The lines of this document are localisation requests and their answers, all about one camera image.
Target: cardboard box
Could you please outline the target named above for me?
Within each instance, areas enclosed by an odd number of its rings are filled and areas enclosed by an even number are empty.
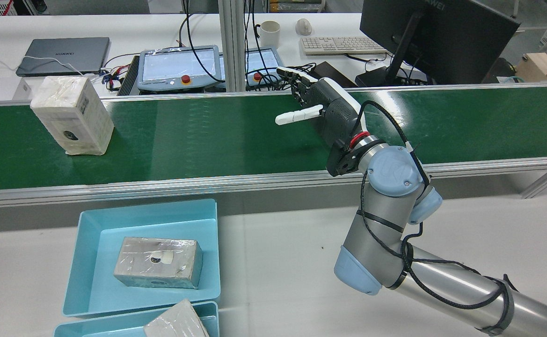
[[[32,111],[68,155],[102,155],[113,122],[90,81],[48,76],[30,102]]]
[[[517,76],[526,82],[547,81],[547,54],[525,54],[517,64]]]

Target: black hole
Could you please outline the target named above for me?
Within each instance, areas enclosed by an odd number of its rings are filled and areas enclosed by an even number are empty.
[[[73,132],[65,131],[63,132],[63,135],[66,136],[68,139],[78,140],[78,137],[76,137],[76,135]]]

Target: white table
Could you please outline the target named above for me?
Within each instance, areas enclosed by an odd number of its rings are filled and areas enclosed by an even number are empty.
[[[484,275],[508,273],[519,290],[547,303],[547,195],[520,200],[498,176],[436,183],[448,200],[412,243]],[[357,196],[355,185],[209,196],[219,209],[222,337],[484,336],[399,293],[384,289],[371,297],[335,277]],[[76,319],[61,316],[72,226],[80,211],[106,206],[30,207],[17,218],[18,211],[0,213],[5,226],[68,226],[0,232],[0,336],[49,337],[56,325]]]
[[[278,21],[281,39],[278,52],[286,66],[301,66],[309,62],[329,62],[346,77],[354,77],[365,70],[365,64],[344,56],[306,56],[299,49],[300,36],[294,26],[298,19],[307,18],[313,28],[312,36],[363,36],[359,30],[361,15],[349,14],[261,14],[255,22]],[[185,15],[78,15],[78,16],[8,16],[0,17],[0,60],[15,69],[21,62],[31,41],[35,38],[109,37],[108,56],[138,53],[148,49],[177,46],[177,32]],[[193,15],[190,18],[194,45],[215,44],[221,49],[219,15]],[[185,30],[182,39],[188,45]],[[256,47],[253,31],[249,29],[249,47]],[[108,66],[123,66],[132,60],[124,56]],[[368,70],[376,67],[368,65]],[[15,77],[15,72],[0,64],[1,77]],[[27,77],[32,91],[40,85],[41,77]],[[98,81],[99,96],[115,96]]]

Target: red ring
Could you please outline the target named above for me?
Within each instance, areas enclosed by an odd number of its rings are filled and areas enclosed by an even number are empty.
[[[369,137],[369,136],[371,136],[371,134],[370,134],[369,132],[359,132],[359,133],[358,133],[356,136],[354,136],[354,137],[352,138],[352,140],[350,141],[350,148],[351,148],[351,149],[354,148],[354,147],[357,145],[357,143],[358,143],[359,141],[361,141],[361,139],[363,139],[363,138],[365,138],[365,137]]]

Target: light blue joint cover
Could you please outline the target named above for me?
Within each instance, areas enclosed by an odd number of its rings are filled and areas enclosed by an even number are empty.
[[[423,183],[423,178],[405,147],[381,149],[369,162],[367,173],[371,186],[389,197],[410,194]]]
[[[376,295],[382,288],[381,283],[344,246],[340,247],[334,274],[340,281],[367,295]]]
[[[431,192],[413,208],[408,223],[416,225],[429,218],[430,215],[440,208],[443,200],[436,188],[432,187]]]

